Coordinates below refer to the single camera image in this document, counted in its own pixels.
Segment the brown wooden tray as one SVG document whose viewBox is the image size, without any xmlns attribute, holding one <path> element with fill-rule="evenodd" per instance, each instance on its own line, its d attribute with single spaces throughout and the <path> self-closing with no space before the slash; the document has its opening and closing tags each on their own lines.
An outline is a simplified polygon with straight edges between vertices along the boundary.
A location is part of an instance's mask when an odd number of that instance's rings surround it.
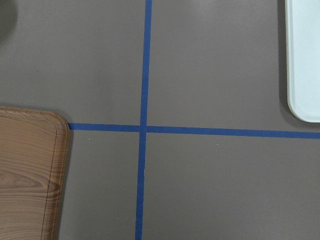
<svg viewBox="0 0 320 240">
<path fill-rule="evenodd" d="M 68 145 L 69 126 L 59 114 L 1 107 L 1 239 L 56 238 Z"/>
</svg>

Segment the cream bear tray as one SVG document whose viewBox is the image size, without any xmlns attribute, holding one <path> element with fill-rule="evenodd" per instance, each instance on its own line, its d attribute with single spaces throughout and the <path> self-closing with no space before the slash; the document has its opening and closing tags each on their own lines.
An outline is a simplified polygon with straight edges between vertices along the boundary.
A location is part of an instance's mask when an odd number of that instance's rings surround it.
<svg viewBox="0 0 320 240">
<path fill-rule="evenodd" d="M 285 1 L 287 102 L 301 121 L 320 121 L 320 2 Z"/>
</svg>

